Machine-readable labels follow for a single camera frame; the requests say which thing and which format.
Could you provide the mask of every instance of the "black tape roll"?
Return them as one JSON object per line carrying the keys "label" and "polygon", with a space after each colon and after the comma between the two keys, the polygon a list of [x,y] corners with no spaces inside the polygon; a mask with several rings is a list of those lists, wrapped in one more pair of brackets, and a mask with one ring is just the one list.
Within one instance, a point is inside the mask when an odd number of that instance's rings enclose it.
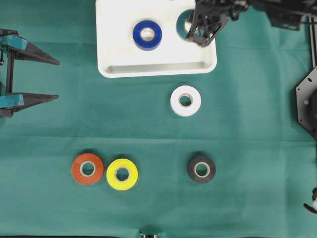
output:
{"label": "black tape roll", "polygon": [[[206,166],[207,173],[205,175],[199,175],[196,172],[196,168],[199,164]],[[208,183],[213,179],[214,175],[216,174],[216,165],[208,156],[199,155],[189,162],[187,172],[189,177],[193,181],[197,183]]]}

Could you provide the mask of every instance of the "table surface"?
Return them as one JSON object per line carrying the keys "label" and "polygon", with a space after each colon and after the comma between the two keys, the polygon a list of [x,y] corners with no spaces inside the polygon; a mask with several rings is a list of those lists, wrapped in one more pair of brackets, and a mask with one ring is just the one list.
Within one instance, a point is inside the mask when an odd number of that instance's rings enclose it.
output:
{"label": "table surface", "polygon": [[[15,92],[59,99],[0,119],[0,235],[316,237],[316,216],[303,208],[316,185],[316,145],[296,121],[294,91],[311,71],[306,27],[272,28],[250,9],[219,34],[209,74],[109,79],[97,70],[94,0],[1,7],[1,28],[61,65],[15,64]],[[169,106],[184,84],[203,100],[189,118]],[[80,185],[71,165],[87,151],[106,166],[132,160],[137,184],[116,191],[103,176]],[[217,167],[205,185],[187,175],[196,152]]]}

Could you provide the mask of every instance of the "teal clamp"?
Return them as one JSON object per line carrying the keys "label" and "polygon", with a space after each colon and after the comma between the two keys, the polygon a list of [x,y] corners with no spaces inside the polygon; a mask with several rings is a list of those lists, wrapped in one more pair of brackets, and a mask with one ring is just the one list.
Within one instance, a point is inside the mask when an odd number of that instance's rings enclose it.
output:
{"label": "teal clamp", "polygon": [[25,50],[28,41],[14,35],[0,36],[0,46],[11,46],[20,50]]}
{"label": "teal clamp", "polygon": [[0,108],[24,106],[22,94],[0,96]]}

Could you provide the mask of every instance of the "white tray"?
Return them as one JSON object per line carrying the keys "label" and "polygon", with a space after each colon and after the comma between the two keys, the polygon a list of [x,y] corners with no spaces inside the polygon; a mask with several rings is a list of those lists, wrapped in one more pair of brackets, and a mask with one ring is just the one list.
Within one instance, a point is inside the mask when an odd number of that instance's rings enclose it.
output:
{"label": "white tray", "polygon": [[[176,32],[179,15],[194,7],[194,0],[96,0],[99,72],[108,78],[211,72],[215,41],[201,48]],[[139,49],[132,37],[135,25],[147,19],[162,29],[153,51]]]}

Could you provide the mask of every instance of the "yellow tape roll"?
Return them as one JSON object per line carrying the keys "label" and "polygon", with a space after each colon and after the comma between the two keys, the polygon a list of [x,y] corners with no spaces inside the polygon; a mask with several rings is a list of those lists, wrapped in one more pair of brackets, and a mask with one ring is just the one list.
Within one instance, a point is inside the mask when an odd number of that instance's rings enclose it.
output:
{"label": "yellow tape roll", "polygon": [[[122,168],[126,169],[129,173],[128,178],[124,181],[120,181],[116,176],[117,171]],[[137,182],[138,169],[130,160],[117,159],[109,165],[106,177],[111,187],[116,190],[125,191],[132,188]]]}

